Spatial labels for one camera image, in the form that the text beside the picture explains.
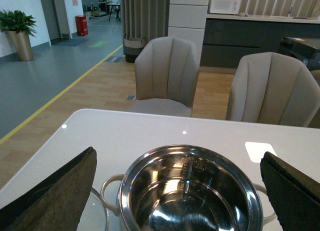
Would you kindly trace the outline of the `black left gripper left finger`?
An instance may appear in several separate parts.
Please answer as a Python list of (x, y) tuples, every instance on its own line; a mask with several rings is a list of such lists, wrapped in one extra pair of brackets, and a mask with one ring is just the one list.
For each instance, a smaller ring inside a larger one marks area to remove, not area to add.
[(89, 198), (97, 152), (88, 147), (0, 210), (2, 231), (75, 231)]

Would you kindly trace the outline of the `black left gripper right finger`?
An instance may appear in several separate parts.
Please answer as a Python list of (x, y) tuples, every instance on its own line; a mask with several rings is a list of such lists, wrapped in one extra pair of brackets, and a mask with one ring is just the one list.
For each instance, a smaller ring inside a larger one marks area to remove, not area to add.
[(260, 173), (268, 199), (284, 231), (320, 229), (320, 183), (270, 152)]

